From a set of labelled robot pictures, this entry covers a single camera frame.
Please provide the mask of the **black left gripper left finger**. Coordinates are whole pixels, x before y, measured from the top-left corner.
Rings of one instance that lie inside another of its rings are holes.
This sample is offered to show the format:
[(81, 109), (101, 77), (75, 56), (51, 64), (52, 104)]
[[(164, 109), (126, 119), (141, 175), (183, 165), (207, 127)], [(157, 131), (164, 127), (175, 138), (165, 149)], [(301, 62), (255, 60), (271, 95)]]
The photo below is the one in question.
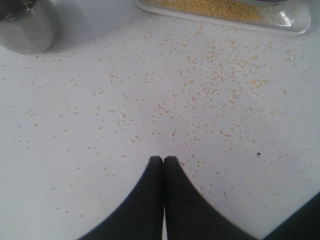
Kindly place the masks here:
[(119, 207), (82, 240), (161, 240), (164, 221), (164, 163), (150, 157), (139, 181)]

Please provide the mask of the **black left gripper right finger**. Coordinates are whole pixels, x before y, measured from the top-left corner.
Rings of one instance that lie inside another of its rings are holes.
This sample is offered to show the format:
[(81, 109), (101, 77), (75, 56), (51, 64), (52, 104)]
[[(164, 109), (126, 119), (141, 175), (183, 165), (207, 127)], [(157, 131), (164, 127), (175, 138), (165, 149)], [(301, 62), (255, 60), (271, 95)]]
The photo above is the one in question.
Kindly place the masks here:
[(169, 240), (251, 240), (197, 191), (175, 156), (164, 159), (164, 208)]

